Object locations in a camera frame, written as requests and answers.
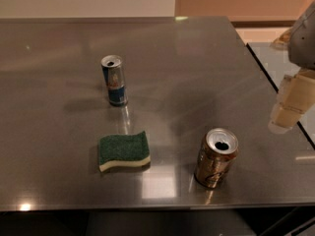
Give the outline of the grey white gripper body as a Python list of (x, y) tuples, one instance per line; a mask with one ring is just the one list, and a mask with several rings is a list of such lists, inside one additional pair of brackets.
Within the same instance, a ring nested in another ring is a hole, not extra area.
[(315, 69), (315, 1), (294, 23), (287, 49), (291, 63), (305, 69)]

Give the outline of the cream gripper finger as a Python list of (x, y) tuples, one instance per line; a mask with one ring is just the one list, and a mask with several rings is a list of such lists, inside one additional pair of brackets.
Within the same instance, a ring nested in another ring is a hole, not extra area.
[(315, 71), (301, 68), (294, 76), (285, 75), (277, 94), (268, 127), (284, 134), (315, 104)]

